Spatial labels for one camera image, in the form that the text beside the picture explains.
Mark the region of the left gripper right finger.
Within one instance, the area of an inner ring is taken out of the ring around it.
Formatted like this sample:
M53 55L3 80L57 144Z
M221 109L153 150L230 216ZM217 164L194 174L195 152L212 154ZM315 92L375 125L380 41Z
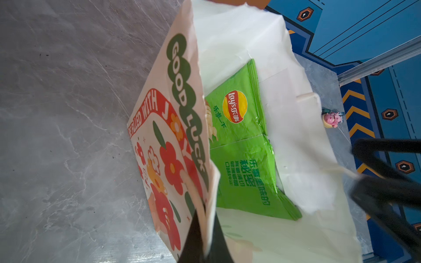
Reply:
M215 215L212 244L207 255L207 262L234 263L217 215Z

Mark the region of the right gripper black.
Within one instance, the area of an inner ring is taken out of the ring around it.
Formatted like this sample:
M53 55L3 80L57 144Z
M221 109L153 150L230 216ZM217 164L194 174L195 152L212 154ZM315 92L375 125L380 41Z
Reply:
M421 184L411 180L375 156L375 152L420 153L419 139L359 139L352 154L383 178L362 176L351 192L351 199L400 243L414 259L421 258L421 233L398 216L389 203L419 209Z

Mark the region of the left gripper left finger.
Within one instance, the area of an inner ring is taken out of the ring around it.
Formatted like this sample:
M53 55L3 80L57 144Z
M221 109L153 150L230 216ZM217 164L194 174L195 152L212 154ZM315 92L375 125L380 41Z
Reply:
M177 263L202 263L203 242L197 212L193 216L189 233Z

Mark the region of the large green Lays chip bag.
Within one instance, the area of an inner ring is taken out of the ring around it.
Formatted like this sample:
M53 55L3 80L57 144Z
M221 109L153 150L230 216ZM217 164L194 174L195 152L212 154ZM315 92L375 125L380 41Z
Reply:
M217 207L298 220L299 209L277 187L255 61L205 98L210 156L220 171Z

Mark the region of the white paper bag with flowers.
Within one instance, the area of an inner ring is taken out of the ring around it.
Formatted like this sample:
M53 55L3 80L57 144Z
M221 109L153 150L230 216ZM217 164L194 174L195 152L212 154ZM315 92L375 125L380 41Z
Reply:
M147 148L153 121L162 124L170 111L180 115L168 75L168 47L188 63L183 77L193 89L193 111L205 123L205 96L248 59L254 59L263 86L269 140L287 197L303 217L275 219L245 211L215 208L229 252L236 263L360 263L362 249L343 189L348 169L338 164L321 122L320 97L312 91L293 51L282 16L246 4L184 1L147 77L128 122L133 147ZM207 174L193 188L193 198L171 194L181 245L170 244L169 232L158 230L175 260L183 251L199 192L207 207L216 205L217 169L205 158Z

